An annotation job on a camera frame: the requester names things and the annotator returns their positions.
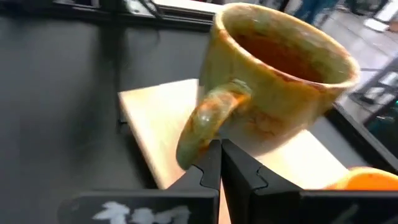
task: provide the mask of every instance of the orange object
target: orange object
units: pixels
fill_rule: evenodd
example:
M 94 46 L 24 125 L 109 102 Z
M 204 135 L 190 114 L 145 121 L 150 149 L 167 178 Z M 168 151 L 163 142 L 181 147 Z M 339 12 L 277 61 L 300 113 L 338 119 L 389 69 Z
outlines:
M 355 167 L 326 190 L 398 190 L 398 176 L 371 167 Z

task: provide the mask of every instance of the person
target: person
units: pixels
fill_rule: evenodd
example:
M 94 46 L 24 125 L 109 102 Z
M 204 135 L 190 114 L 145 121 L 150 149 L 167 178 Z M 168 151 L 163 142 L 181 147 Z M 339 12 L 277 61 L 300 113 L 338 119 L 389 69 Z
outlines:
M 299 9 L 294 13 L 294 17 L 313 25 L 315 17 L 322 10 L 335 6 L 337 2 L 338 0 L 303 0 Z

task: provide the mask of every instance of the mug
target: mug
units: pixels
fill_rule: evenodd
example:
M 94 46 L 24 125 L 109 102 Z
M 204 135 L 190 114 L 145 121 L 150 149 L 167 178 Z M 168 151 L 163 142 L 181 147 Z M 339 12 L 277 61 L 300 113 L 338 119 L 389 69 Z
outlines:
M 311 25 L 263 6 L 226 4 L 214 18 L 177 162 L 188 169 L 221 126 L 223 138 L 252 156 L 274 149 L 331 108 L 358 73 L 345 48 Z

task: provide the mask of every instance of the wooden board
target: wooden board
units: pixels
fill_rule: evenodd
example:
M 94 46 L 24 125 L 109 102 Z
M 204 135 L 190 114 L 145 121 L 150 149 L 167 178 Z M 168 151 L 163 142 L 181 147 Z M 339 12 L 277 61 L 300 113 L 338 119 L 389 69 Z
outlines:
M 196 79 L 119 93 L 124 115 L 160 189 L 166 189 L 184 173 L 175 160 L 175 149 L 195 107 L 196 93 Z M 320 189 L 347 173 L 306 130 L 256 159 L 304 189 Z M 219 223 L 230 223 L 223 189 Z

